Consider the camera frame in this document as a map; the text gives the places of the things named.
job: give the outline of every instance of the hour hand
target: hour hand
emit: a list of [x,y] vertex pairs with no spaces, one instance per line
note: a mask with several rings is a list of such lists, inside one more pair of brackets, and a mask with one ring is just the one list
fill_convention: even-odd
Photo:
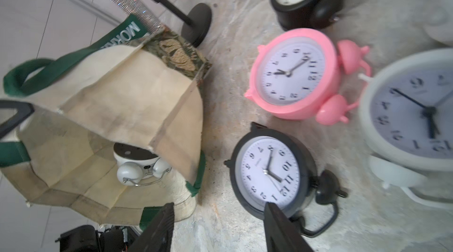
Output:
[[269,170],[269,171],[267,172],[267,174],[268,174],[270,177],[274,178],[276,181],[282,182],[282,179],[281,179],[280,177],[276,176],[272,171]]
[[283,71],[281,69],[277,69],[277,72],[274,72],[275,75],[284,75],[286,74],[286,71]]

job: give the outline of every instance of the clock number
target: clock number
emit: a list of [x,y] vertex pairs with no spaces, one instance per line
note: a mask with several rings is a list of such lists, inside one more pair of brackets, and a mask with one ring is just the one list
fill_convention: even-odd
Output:
[[417,143],[416,140],[412,140],[412,142],[414,142],[414,148],[415,149],[420,149],[419,144]]
[[386,115],[382,115],[382,116],[378,117],[377,121],[382,125],[390,124],[389,117]]
[[433,146],[433,150],[437,151],[437,152],[443,152],[445,150],[445,148],[443,146],[440,146],[440,145],[434,145]]
[[393,136],[393,139],[395,139],[396,141],[400,141],[401,139],[403,139],[403,136],[398,135],[398,134],[395,134],[395,135]]
[[439,76],[437,77],[437,85],[439,86],[444,86],[444,85],[448,85],[449,82],[445,80],[445,77],[441,74],[439,74]]
[[399,130],[395,130],[395,131],[392,131],[391,133],[394,133],[393,134],[393,139],[395,139],[396,141],[400,141],[401,139],[403,139],[403,136],[399,135]]
[[381,105],[384,109],[388,109],[389,106],[390,106],[390,103],[389,102],[381,102]]
[[395,97],[400,97],[401,94],[398,93],[398,92],[395,92],[394,89],[395,89],[395,88],[390,88],[390,90],[389,90],[390,94],[394,95]]
[[283,168],[284,170],[288,171],[290,166],[293,166],[293,165],[290,164],[290,163],[288,163],[288,161],[286,161],[285,164],[282,165],[282,168]]
[[423,80],[420,78],[411,79],[412,88],[420,88],[423,86],[423,83],[424,83]]
[[291,182],[288,180],[288,178],[291,179],[291,181],[293,181],[294,179],[292,179],[290,175],[287,175],[285,177],[286,182],[288,182],[288,184],[291,184]]

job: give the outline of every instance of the white alarm clock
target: white alarm clock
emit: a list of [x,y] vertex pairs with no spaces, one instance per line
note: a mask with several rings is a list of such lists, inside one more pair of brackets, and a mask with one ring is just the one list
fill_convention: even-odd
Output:
[[453,171],[453,49],[403,58],[369,83],[359,105],[369,147],[396,164]]

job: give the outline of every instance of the clock handle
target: clock handle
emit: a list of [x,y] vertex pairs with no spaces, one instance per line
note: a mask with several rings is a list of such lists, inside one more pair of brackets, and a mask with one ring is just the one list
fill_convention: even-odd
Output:
[[315,230],[315,231],[308,230],[308,229],[306,229],[306,228],[301,226],[300,227],[300,230],[301,230],[300,234],[303,235],[303,236],[309,237],[309,238],[314,238],[314,237],[319,236],[321,233],[325,232],[335,222],[335,220],[338,217],[338,204],[337,204],[337,201],[333,202],[332,206],[333,206],[333,215],[330,218],[330,220],[325,223],[325,225],[323,225],[320,229]]
[[340,196],[346,198],[348,193],[340,189],[340,182],[338,178],[330,170],[324,170],[320,177],[312,177],[310,179],[310,186],[316,188],[316,203],[320,205],[332,204],[333,215],[328,222],[325,223],[320,229],[311,231],[303,227],[300,222],[300,234],[306,237],[317,237],[325,232],[338,217],[338,204],[337,198]]

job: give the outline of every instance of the marble floor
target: marble floor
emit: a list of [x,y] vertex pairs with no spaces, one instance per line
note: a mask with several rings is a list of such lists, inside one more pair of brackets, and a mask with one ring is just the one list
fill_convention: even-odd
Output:
[[[314,119],[289,122],[272,117],[243,97],[257,56],[256,47],[283,31],[269,0],[176,0],[188,12],[199,2],[212,7],[213,22],[199,49],[214,64],[204,87],[202,148],[207,169],[195,213],[175,224],[173,251],[265,251],[263,222],[239,204],[224,160],[249,130],[251,121],[291,134],[313,154],[318,173],[333,170],[349,198],[339,200],[336,223],[307,242],[318,252],[444,252],[453,251],[453,214],[411,201],[396,187],[384,190],[369,170],[371,150],[362,140],[357,112],[349,124],[330,127]],[[351,39],[370,45],[365,59],[374,73],[410,54],[442,46],[424,33],[422,14],[427,0],[363,0],[324,32],[332,40]],[[161,20],[180,31],[170,12]],[[353,101],[361,89],[357,75],[346,76],[341,93]],[[422,194],[453,198],[451,174],[429,173],[417,187]],[[310,204],[304,210],[308,228],[325,222],[331,209]]]

